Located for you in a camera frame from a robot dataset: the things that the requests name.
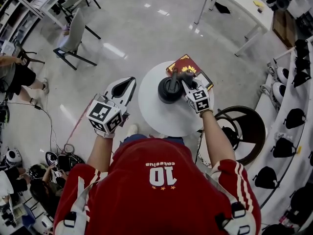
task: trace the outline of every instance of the sneaker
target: sneaker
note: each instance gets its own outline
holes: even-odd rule
[[[138,126],[136,124],[132,124],[129,129],[126,137],[130,137],[131,135],[138,134]]]
[[[38,101],[37,101],[36,99],[31,98],[31,100],[30,100],[30,104],[32,104],[33,106],[36,106],[36,105],[37,105],[37,103],[38,103]]]
[[[48,84],[48,80],[46,78],[44,78],[43,84],[45,86],[45,88],[43,89],[44,94],[47,95],[49,93],[49,84]]]

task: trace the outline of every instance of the book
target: book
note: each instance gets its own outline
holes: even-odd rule
[[[185,72],[187,70],[192,71],[196,75],[196,77],[201,80],[201,82],[207,88],[207,90],[213,87],[213,82],[187,54],[183,55],[181,58],[179,58],[169,67],[166,68],[166,72],[168,73],[169,76],[172,75],[174,68],[178,69],[178,74]]]

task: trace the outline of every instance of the round white table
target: round white table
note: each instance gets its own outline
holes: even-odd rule
[[[157,93],[160,81],[167,77],[166,68],[174,62],[161,63],[145,75],[139,87],[138,102],[143,118],[157,132],[171,137],[185,137],[203,127],[199,114],[196,114],[183,97],[173,104],[165,104]],[[209,90],[209,95],[213,108],[213,89]]]

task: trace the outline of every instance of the white helmet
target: white helmet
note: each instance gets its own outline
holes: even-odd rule
[[[22,157],[17,149],[8,150],[6,153],[6,163],[10,166],[19,166],[22,164]]]

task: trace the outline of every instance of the black and white marker cube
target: black and white marker cube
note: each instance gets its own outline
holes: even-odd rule
[[[210,96],[207,89],[200,86],[197,90],[186,95],[189,105],[195,109],[197,113],[210,108]]]
[[[107,134],[114,132],[123,122],[121,109],[97,100],[91,103],[86,117],[93,128]]]

